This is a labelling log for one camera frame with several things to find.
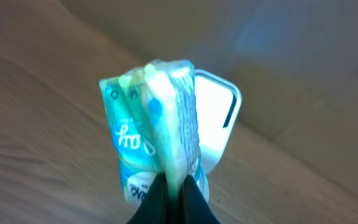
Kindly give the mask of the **small teal tissue pack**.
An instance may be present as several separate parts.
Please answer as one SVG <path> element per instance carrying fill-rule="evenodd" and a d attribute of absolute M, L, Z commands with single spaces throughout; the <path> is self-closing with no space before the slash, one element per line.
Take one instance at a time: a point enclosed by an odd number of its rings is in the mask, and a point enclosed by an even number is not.
<path fill-rule="evenodd" d="M 201 167 L 195 66 L 189 60 L 154 60 L 102 79 L 99 87 L 125 201 L 138 207 L 157 174 L 166 176 L 170 198 L 179 197 L 190 175 L 209 200 Z"/>

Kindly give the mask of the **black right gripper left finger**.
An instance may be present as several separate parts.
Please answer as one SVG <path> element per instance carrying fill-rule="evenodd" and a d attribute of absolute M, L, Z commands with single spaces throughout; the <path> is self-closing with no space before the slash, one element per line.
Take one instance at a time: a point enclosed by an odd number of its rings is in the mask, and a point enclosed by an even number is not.
<path fill-rule="evenodd" d="M 168 190 L 164 174 L 158 174 L 144 201 L 127 224 L 166 224 Z"/>

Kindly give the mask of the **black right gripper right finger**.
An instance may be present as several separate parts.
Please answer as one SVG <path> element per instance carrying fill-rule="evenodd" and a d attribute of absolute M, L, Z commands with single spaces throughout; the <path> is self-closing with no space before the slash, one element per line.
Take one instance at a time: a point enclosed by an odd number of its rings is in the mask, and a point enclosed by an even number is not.
<path fill-rule="evenodd" d="M 180 203 L 184 224 L 220 224 L 190 175 L 181 186 Z"/>

